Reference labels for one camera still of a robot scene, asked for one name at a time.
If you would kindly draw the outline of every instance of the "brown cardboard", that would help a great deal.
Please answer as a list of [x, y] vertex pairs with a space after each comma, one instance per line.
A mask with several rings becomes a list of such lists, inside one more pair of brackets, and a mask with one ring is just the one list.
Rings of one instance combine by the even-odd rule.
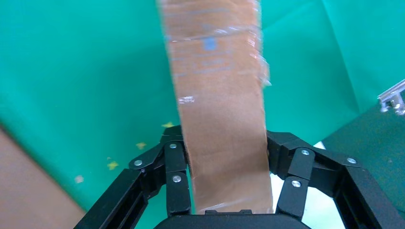
[[270, 213], [257, 3], [160, 3], [197, 213]]
[[0, 228], [71, 229], [84, 212], [0, 129]]

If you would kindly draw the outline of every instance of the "green backdrop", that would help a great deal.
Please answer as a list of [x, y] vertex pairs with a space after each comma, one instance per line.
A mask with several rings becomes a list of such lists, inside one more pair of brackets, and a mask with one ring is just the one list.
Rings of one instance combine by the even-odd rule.
[[[262, 19], [269, 130], [315, 143], [405, 75], [403, 0], [263, 0]], [[155, 2], [0, 1], [0, 120], [89, 209], [179, 124]], [[164, 199], [138, 228], [165, 218]]]

